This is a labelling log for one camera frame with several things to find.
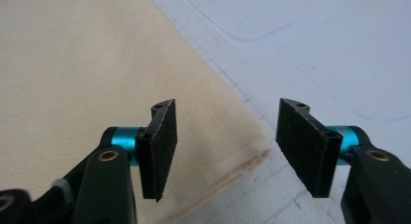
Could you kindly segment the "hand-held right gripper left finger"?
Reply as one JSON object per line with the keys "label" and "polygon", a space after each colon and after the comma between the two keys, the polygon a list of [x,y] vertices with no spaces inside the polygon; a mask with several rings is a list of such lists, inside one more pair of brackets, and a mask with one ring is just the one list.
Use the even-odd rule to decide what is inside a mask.
{"label": "hand-held right gripper left finger", "polygon": [[155,104],[146,127],[117,127],[111,145],[121,146],[140,168],[142,196],[159,202],[177,145],[175,99]]}

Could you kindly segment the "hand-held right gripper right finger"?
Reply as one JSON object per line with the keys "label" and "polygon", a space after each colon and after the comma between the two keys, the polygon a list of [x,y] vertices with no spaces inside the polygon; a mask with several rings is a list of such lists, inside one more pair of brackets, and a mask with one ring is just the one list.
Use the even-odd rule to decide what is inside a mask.
{"label": "hand-held right gripper right finger", "polygon": [[360,146],[356,126],[325,126],[304,103],[281,98],[276,142],[314,198],[328,198],[335,168],[351,163]]}

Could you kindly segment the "peach terry towel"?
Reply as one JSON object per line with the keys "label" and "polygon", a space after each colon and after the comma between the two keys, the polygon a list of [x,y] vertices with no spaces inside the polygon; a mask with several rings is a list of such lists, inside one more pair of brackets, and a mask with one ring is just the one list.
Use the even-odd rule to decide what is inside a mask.
{"label": "peach terry towel", "polygon": [[175,224],[270,152],[252,112],[152,0],[0,0],[0,190],[33,198],[111,126],[145,126],[176,103],[177,147],[139,224]]}

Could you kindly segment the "white grid foam mat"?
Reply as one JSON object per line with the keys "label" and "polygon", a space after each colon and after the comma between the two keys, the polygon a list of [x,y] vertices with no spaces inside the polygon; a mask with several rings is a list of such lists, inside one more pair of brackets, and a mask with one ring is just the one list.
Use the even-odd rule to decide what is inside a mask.
{"label": "white grid foam mat", "polygon": [[411,168],[411,0],[154,1],[269,132],[293,99]]}

